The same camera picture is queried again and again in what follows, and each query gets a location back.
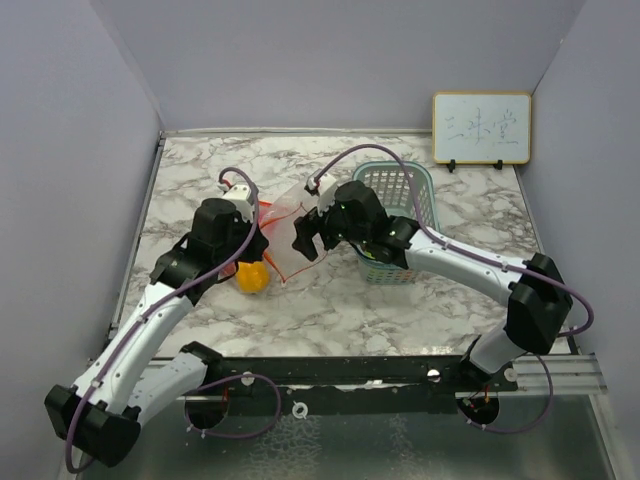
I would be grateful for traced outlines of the clear orange zip bag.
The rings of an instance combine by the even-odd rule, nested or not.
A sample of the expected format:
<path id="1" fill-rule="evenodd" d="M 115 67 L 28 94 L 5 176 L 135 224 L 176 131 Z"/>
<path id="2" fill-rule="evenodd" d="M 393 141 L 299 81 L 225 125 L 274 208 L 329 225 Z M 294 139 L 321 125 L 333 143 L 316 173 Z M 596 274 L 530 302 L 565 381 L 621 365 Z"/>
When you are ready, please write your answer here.
<path id="1" fill-rule="evenodd" d="M 282 283 L 314 268 L 327 256 L 318 238 L 314 239 L 318 257 L 313 261 L 308 260 L 292 247 L 296 238 L 294 221 L 305 216 L 316 204 L 316 198 L 311 196 L 304 187 L 305 183 L 299 182 L 272 202 L 260 201 L 259 227 L 269 241 L 263 258 L 276 272 Z"/>

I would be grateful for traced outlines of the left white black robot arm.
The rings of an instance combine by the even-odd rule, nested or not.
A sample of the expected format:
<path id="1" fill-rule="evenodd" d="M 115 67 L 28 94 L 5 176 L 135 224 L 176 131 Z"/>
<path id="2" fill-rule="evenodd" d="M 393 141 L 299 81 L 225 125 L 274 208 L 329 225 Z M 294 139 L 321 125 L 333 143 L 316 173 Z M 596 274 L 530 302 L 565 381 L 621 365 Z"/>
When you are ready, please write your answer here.
<path id="1" fill-rule="evenodd" d="M 181 394 L 206 395 L 221 371 L 194 353 L 181 353 L 157 373 L 143 373 L 173 328 L 217 284 L 220 271 L 258 261 L 268 245 L 258 227 L 259 202 L 248 193 L 204 200 L 190 231 L 162 254 L 136 309 L 106 349 L 71 386 L 55 385 L 44 404 L 56 435 L 65 442 L 69 472 L 82 451 L 107 467 L 131 451 L 142 428 Z"/>

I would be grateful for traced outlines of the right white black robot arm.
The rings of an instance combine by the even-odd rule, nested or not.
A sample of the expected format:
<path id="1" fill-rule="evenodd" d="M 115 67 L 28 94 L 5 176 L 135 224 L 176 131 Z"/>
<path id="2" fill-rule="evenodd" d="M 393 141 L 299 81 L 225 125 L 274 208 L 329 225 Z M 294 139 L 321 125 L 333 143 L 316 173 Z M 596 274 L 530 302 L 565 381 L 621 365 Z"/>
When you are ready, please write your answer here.
<path id="1" fill-rule="evenodd" d="M 414 219 L 388 214 L 358 180 L 338 184 L 324 176 L 309 179 L 304 189 L 317 203 L 295 220 L 292 247 L 307 260 L 318 256 L 316 238 L 325 250 L 347 242 L 369 260 L 445 277 L 506 307 L 505 320 L 476 338 L 462 357 L 459 378 L 467 389 L 483 390 L 524 354 L 550 352 L 573 305 L 550 257 L 502 257 L 456 242 Z"/>

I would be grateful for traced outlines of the yellow bell pepper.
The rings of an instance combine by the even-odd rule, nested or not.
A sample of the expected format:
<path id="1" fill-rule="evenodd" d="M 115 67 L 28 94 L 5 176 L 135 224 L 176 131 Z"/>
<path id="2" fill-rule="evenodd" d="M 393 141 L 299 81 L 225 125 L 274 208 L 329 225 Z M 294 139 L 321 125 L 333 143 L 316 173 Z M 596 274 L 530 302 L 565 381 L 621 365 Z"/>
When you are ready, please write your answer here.
<path id="1" fill-rule="evenodd" d="M 270 275 L 262 261 L 253 263 L 239 262 L 235 279 L 238 288 L 247 294 L 262 292 L 270 282 Z"/>

